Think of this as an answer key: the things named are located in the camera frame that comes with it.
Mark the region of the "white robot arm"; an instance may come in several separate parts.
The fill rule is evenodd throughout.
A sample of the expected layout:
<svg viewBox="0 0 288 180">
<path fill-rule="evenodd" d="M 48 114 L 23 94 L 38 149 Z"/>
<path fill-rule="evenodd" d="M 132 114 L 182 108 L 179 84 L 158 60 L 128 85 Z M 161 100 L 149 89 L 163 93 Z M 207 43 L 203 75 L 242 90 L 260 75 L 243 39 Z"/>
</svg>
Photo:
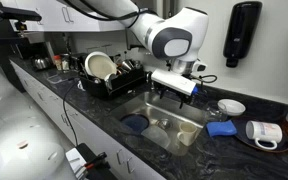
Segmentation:
<svg viewBox="0 0 288 180">
<path fill-rule="evenodd" d="M 118 21 L 130 29 L 141 44 L 160 60 L 172 60 L 169 71 L 156 69 L 153 81 L 190 98 L 198 92 L 196 83 L 188 78 L 200 64 L 200 50 L 208 28 L 208 14 L 184 7 L 171 18 L 163 19 L 149 9 L 140 9 L 131 0 L 79 0 L 95 11 L 94 16 L 73 0 L 63 0 L 84 16 L 100 21 Z"/>
</svg>

